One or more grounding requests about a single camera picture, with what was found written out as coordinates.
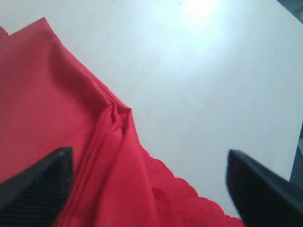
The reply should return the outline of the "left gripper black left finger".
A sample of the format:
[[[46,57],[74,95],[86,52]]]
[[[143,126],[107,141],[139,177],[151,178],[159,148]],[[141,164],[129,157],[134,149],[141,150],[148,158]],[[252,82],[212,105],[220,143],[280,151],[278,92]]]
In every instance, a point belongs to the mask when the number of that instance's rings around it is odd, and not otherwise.
[[[72,190],[72,148],[59,148],[0,184],[2,227],[51,227]]]

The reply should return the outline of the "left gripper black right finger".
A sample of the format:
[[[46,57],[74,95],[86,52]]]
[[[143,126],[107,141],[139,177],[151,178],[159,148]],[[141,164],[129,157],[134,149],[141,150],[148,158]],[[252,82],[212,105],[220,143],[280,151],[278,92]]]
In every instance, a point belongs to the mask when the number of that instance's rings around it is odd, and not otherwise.
[[[303,189],[240,150],[229,150],[226,186],[245,226],[303,225]]]

